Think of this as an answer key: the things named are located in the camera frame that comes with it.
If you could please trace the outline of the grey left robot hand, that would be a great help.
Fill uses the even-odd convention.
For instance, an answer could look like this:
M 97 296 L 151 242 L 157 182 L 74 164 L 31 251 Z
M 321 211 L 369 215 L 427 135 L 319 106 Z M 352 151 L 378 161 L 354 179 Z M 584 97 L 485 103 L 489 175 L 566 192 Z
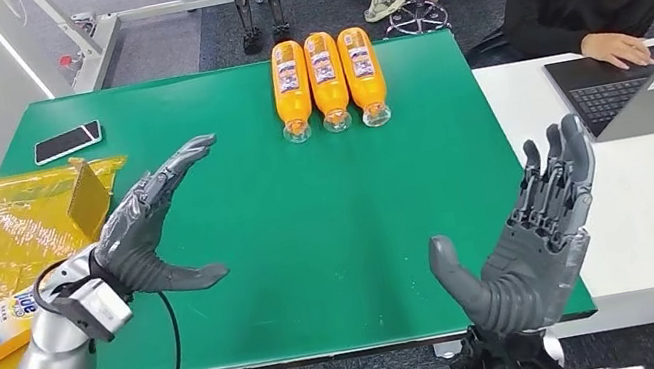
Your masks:
M 130 188 L 102 228 L 94 260 L 130 292 L 204 290 L 229 273 L 220 263 L 201 268 L 177 266 L 156 254 L 176 189 L 216 141 L 214 134 L 187 141 Z

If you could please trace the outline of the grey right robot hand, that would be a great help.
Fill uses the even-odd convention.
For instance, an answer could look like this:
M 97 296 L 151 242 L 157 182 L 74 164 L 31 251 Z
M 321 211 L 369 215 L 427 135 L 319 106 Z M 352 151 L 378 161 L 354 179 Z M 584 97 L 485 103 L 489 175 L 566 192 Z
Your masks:
M 430 271 L 473 325 L 507 335 L 546 328 L 563 316 L 588 249 L 595 158 L 580 119 L 546 129 L 549 150 L 523 145 L 518 195 L 479 275 L 462 267 L 452 240 L 429 238 Z

